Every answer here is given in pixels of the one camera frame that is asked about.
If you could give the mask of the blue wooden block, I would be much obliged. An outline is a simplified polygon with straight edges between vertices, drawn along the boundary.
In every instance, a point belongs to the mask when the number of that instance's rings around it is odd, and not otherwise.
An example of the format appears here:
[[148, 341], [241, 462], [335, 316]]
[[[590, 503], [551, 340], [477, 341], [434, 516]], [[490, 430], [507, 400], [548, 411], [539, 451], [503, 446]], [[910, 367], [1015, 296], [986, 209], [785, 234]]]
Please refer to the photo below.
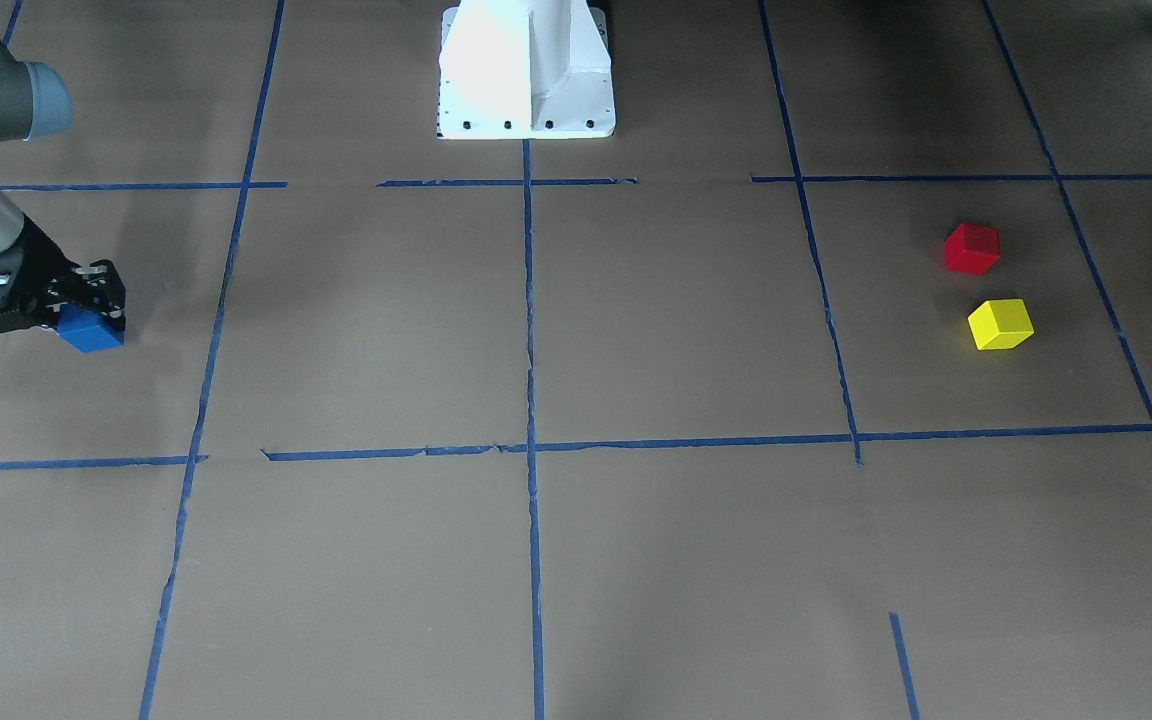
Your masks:
[[54, 327], [58, 338], [81, 354], [94, 354], [126, 343], [124, 318], [109, 318], [86, 306], [61, 306]]

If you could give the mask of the red wooden block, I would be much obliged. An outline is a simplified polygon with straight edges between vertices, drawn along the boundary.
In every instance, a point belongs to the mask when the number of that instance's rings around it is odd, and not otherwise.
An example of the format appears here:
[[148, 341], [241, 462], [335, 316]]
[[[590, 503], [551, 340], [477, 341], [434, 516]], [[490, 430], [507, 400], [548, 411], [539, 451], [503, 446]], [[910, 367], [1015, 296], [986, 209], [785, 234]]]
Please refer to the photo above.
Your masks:
[[1001, 258], [1000, 232], [992, 225], [957, 223], [943, 242], [943, 266], [952, 272], [983, 275]]

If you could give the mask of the yellow wooden block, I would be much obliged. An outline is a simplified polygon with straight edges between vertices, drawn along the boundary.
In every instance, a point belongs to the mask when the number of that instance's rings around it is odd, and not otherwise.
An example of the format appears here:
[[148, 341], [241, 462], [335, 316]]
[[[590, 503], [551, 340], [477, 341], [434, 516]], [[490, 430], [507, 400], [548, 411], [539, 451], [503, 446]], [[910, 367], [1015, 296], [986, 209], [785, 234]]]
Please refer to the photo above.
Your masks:
[[1024, 300], [984, 301], [967, 323], [978, 351], [1009, 350], [1036, 333]]

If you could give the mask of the white pedestal column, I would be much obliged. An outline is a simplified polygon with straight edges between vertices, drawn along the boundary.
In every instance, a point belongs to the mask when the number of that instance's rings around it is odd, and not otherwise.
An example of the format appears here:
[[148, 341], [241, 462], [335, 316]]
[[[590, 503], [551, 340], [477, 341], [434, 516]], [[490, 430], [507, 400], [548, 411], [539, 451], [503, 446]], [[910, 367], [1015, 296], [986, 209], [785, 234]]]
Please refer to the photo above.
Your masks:
[[442, 14], [435, 136], [607, 138], [617, 126], [599, 1], [461, 1]]

